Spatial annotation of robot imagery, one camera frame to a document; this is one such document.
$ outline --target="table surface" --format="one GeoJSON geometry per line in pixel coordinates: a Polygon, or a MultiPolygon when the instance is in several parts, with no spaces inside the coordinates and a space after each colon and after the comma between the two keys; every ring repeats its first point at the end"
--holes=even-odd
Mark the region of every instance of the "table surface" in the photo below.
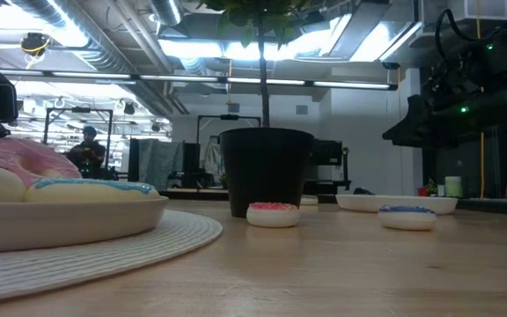
{"type": "Polygon", "coordinates": [[[0,303],[0,316],[507,316],[507,216],[458,210],[433,232],[304,210],[264,229],[228,203],[170,202],[224,226],[210,245],[119,276],[0,303]]]}

